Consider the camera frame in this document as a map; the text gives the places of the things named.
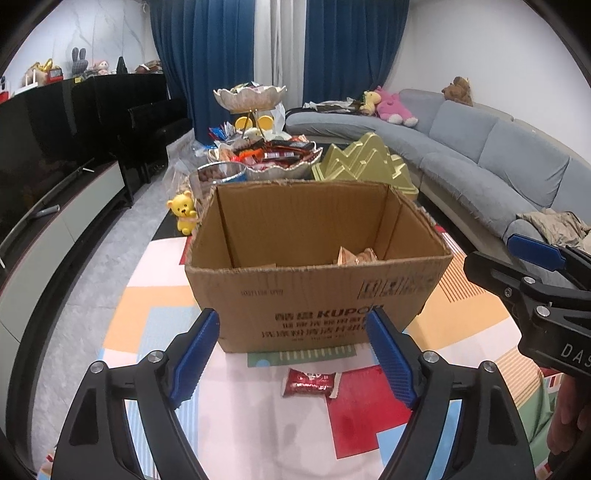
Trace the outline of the person's right hand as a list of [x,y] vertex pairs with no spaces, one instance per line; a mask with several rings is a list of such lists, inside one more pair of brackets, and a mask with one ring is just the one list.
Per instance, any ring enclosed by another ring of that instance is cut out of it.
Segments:
[[590,425],[590,384],[564,375],[557,395],[556,407],[547,436],[550,452],[568,452],[579,433]]

